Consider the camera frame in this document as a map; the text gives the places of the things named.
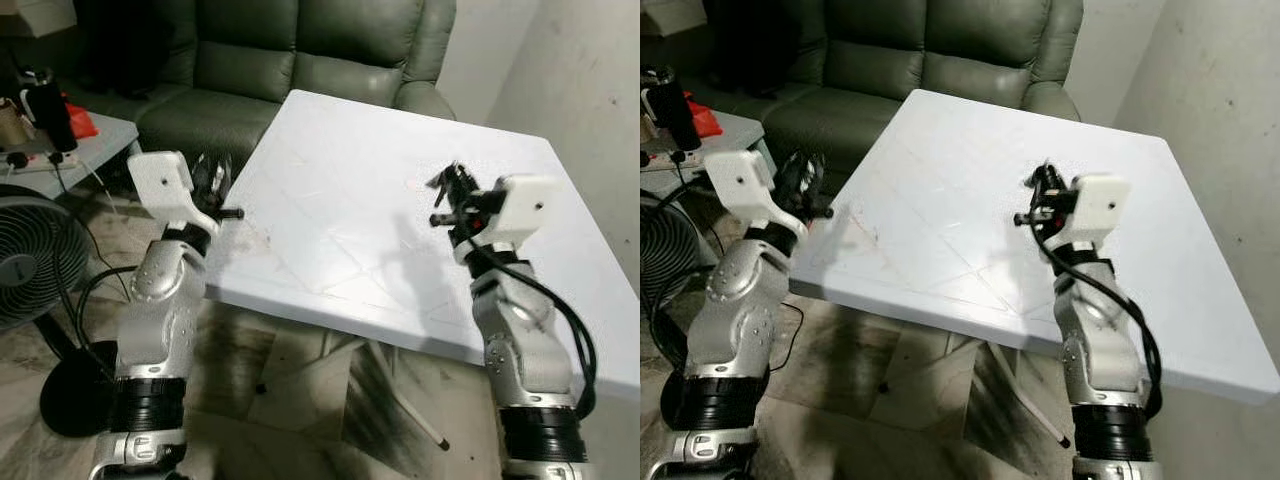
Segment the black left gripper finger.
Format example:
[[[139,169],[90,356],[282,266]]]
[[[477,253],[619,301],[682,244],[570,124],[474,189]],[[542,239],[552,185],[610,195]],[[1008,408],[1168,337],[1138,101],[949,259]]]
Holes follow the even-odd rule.
[[[777,191],[819,191],[826,177],[824,154],[794,152],[776,173]]]
[[[195,163],[195,188],[197,191],[228,191],[234,180],[230,154],[200,154]]]

